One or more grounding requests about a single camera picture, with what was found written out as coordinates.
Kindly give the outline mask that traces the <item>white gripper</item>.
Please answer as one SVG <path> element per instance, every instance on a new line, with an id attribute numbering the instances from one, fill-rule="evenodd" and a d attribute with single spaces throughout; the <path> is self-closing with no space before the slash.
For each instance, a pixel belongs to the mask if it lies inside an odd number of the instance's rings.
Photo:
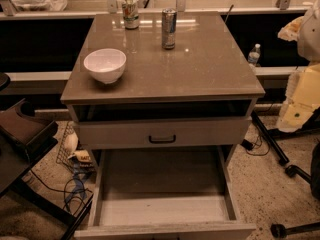
<path id="1" fill-rule="evenodd" d="M 291 133 L 301 129 L 320 107 L 320 64 L 292 73 L 285 96 L 276 127 Z"/>

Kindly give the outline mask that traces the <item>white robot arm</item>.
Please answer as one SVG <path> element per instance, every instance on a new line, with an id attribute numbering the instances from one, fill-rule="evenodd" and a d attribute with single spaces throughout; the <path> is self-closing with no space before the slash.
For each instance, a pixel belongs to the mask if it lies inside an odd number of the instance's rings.
<path id="1" fill-rule="evenodd" d="M 316 0 L 306 13 L 283 27 L 278 37 L 296 41 L 298 55 L 309 65 L 293 72 L 287 82 L 285 101 L 276 127 L 286 133 L 295 132 L 320 107 L 320 5 Z"/>

